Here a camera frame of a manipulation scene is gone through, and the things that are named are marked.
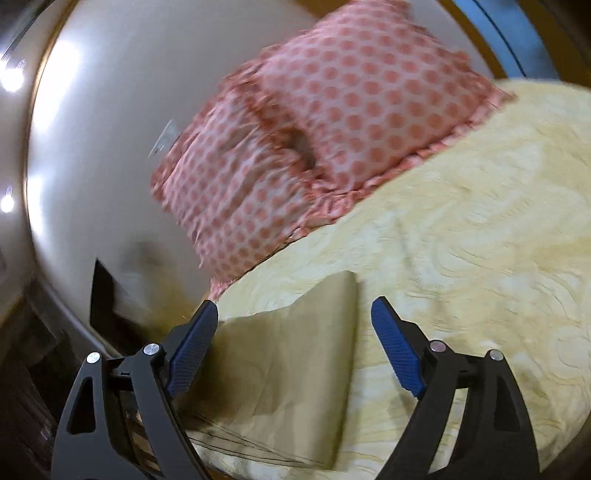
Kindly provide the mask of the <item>black television screen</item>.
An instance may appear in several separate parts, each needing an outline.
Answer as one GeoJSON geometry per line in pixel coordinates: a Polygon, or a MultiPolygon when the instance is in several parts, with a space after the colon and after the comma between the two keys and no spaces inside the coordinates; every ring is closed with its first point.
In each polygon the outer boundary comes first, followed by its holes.
{"type": "Polygon", "coordinates": [[[127,263],[118,278],[102,262],[94,264],[90,326],[123,355],[163,340],[191,309],[173,272],[158,261],[127,263]]]}

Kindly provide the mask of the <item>khaki pants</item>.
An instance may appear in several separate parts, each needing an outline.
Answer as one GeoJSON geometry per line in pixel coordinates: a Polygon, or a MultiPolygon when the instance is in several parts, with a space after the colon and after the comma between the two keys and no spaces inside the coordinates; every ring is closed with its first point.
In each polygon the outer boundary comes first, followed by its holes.
{"type": "Polygon", "coordinates": [[[178,401],[191,442],[262,463],[329,469],[348,406],[358,327],[351,271],[283,308],[222,322],[178,401]]]}

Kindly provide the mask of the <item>right polka dot pillow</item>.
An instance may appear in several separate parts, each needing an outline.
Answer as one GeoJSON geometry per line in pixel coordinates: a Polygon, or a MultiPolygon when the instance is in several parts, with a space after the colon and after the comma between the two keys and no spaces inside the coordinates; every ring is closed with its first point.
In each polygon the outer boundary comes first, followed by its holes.
{"type": "Polygon", "coordinates": [[[312,220],[482,125],[510,94],[411,20],[406,1],[352,1],[280,45],[256,73],[315,158],[312,220]]]}

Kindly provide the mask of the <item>left polka dot pillow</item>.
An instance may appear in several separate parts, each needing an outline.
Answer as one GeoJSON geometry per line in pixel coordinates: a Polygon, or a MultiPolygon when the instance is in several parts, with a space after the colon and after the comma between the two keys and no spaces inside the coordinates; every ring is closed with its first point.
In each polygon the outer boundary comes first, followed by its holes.
{"type": "Polygon", "coordinates": [[[176,140],[151,192],[190,238],[209,296],[331,222],[308,138],[253,81],[232,82],[176,140]]]}

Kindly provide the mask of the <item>yellow patterned bedsheet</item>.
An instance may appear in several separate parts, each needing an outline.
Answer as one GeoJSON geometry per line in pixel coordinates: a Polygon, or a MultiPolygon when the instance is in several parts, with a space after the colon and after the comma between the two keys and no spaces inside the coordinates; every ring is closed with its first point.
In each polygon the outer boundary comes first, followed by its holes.
{"type": "Polygon", "coordinates": [[[431,338],[502,351],[527,404],[546,479],[590,475],[590,92],[505,81],[484,126],[379,187],[335,224],[245,274],[223,317],[293,303],[342,270],[360,284],[352,394],[335,467],[257,463],[208,449],[237,479],[372,479],[410,417],[370,326],[385,296],[431,338]]]}

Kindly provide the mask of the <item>polka dot pillow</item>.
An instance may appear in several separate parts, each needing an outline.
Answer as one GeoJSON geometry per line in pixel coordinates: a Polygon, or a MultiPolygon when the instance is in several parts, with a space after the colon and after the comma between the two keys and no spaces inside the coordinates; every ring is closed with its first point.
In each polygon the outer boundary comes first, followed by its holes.
{"type": "Polygon", "coordinates": [[[510,94],[411,20],[406,1],[352,1],[280,45],[256,73],[315,158],[312,220],[482,125],[510,94]]]}
{"type": "Polygon", "coordinates": [[[253,81],[232,82],[176,140],[151,192],[190,238],[209,296],[331,222],[308,138],[253,81]]]}

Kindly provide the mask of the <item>wooden framed window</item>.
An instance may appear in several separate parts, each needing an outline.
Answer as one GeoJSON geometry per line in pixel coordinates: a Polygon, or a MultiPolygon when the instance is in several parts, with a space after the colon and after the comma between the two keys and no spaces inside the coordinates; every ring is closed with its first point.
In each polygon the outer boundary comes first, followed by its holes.
{"type": "Polygon", "coordinates": [[[497,79],[590,86],[588,1],[442,1],[497,79]]]}

